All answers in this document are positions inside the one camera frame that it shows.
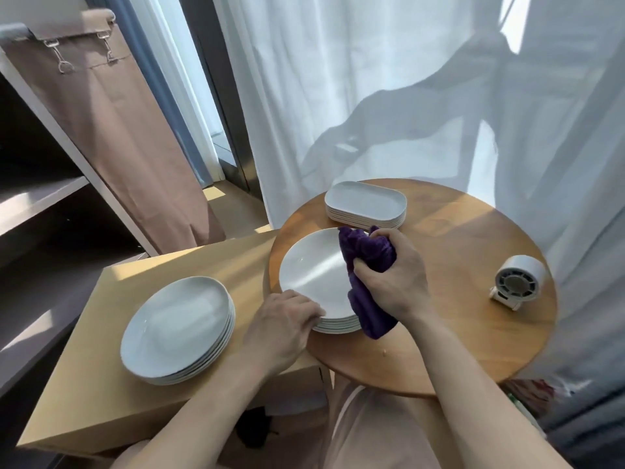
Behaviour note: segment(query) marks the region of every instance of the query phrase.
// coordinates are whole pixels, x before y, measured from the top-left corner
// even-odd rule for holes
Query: brown hanging cloth
[[[113,12],[28,28],[2,48],[154,248],[225,240]]]

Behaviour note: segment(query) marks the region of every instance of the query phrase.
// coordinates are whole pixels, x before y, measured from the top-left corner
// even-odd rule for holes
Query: metal hook
[[[109,64],[111,62],[115,62],[118,60],[117,57],[115,57],[113,55],[113,51],[111,50],[111,46],[109,46],[109,42],[108,42],[108,38],[111,37],[111,32],[110,31],[100,31],[98,33],[98,38],[100,38],[102,41],[104,41],[104,44],[106,45],[106,62],[108,62]]]
[[[73,72],[74,70],[76,70],[71,62],[68,62],[65,59],[63,59],[63,56],[61,55],[61,52],[59,51],[58,39],[48,39],[48,40],[43,41],[43,44],[46,47],[50,47],[56,54],[56,58],[59,61],[58,68],[59,68],[60,73],[67,74],[69,72]]]

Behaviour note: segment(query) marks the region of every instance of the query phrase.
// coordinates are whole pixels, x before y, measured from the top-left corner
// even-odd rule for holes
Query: person's right arm
[[[379,229],[372,234],[376,236],[391,240],[396,262],[385,273],[376,273],[357,261],[355,273],[379,306],[414,338],[465,467],[570,468],[438,315],[425,265],[409,239],[396,229]]]

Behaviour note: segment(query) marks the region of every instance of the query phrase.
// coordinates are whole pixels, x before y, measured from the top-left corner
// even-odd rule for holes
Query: person's left arm
[[[286,370],[306,347],[324,312],[295,291],[272,294],[244,344],[128,465],[128,469],[212,469],[234,425],[262,384]]]

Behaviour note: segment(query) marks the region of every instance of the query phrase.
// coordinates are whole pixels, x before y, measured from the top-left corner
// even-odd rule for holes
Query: stack of round plates
[[[406,219],[406,197],[395,189],[344,181],[326,192],[326,214],[332,220],[369,229],[400,227]]]
[[[228,345],[234,330],[232,298],[224,285],[191,276],[152,295],[130,320],[121,361],[154,385],[173,385],[205,370]]]
[[[295,290],[325,309],[316,331],[344,334],[361,328],[348,300],[351,285],[338,229],[319,230],[294,244],[282,259],[279,281],[283,291]]]

